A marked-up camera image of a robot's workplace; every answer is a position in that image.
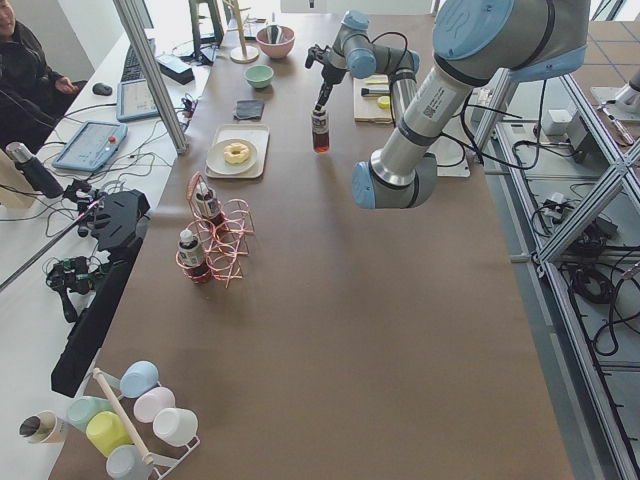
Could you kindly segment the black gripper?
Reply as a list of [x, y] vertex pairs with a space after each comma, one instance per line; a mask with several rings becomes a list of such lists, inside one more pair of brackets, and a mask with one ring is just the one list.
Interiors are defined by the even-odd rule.
[[344, 57], [338, 55], [329, 45], [321, 47], [316, 44], [308, 48], [305, 68], [310, 69], [315, 63], [322, 65], [321, 77], [323, 84], [313, 107], [314, 111], [319, 111], [326, 106], [333, 86], [342, 82], [347, 69]]

